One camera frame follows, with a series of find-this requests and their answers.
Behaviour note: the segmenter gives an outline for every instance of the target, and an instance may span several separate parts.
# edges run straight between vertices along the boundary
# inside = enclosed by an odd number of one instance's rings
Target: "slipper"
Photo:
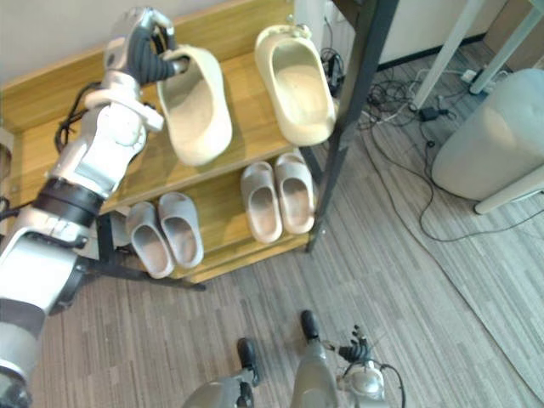
[[[134,251],[152,278],[173,272],[173,259],[159,228],[155,208],[147,201],[134,205],[127,216],[127,234]]]
[[[157,92],[176,155],[189,166],[201,166],[232,139],[221,66],[209,51],[188,45],[163,56],[190,59],[187,71],[158,82]]]
[[[312,174],[300,153],[278,157],[274,166],[283,226],[292,234],[304,234],[314,225]]]
[[[176,262],[186,269],[202,262],[204,246],[195,203],[185,194],[167,193],[159,200],[159,218]]]
[[[258,161],[246,167],[241,175],[241,194],[255,239],[269,244],[280,238],[281,218],[272,166]]]
[[[272,99],[281,133],[299,146],[317,145],[332,133],[336,112],[307,27],[272,25],[261,31],[255,60]]]

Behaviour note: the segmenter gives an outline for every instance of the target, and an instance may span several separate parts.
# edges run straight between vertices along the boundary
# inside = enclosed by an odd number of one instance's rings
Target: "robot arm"
[[[161,58],[165,44],[176,48],[173,24],[153,8],[133,8],[117,21],[104,79],[85,99],[80,136],[2,241],[0,408],[30,404],[26,384],[46,317],[70,305],[85,272],[72,248],[87,242],[102,204],[144,148],[146,131],[162,128],[162,116],[139,99],[141,86],[186,69],[186,59]]]

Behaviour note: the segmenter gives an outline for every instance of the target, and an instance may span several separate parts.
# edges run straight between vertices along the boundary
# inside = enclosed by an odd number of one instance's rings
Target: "white ottoman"
[[[544,71],[523,70],[499,83],[450,136],[433,164],[433,181],[481,201],[487,213],[544,190]]]

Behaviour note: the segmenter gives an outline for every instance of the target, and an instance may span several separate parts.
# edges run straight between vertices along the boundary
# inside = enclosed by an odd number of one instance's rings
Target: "floor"
[[[483,44],[467,45],[450,68],[478,68],[489,58]],[[412,79],[432,61],[397,67],[395,78]],[[462,86],[446,75],[436,92]],[[426,124],[426,135],[440,145],[480,101],[458,100],[457,118]],[[417,123],[374,132],[395,160],[422,171]],[[317,152],[322,159],[324,150]],[[48,322],[31,388],[34,406],[180,407],[200,384],[239,368],[235,341],[249,336],[264,371],[256,405],[288,407],[304,347],[298,315],[306,308],[319,316],[322,337],[337,342],[347,342],[359,324],[376,359],[400,371],[409,407],[542,406],[541,217],[508,232],[438,243],[417,224],[428,195],[424,183],[384,161],[361,131],[311,255],[268,259],[210,281],[204,293],[95,281]],[[544,197],[489,216],[474,215],[472,205],[438,192],[425,223],[442,238],[500,229],[539,211]],[[346,366],[333,355],[330,365],[335,372]],[[389,404],[400,406],[394,376],[386,381]]]

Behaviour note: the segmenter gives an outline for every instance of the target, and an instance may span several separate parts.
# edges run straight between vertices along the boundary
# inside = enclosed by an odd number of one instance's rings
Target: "charger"
[[[432,106],[428,108],[423,108],[419,110],[419,119],[422,122],[434,121],[439,117],[439,112],[434,109]]]

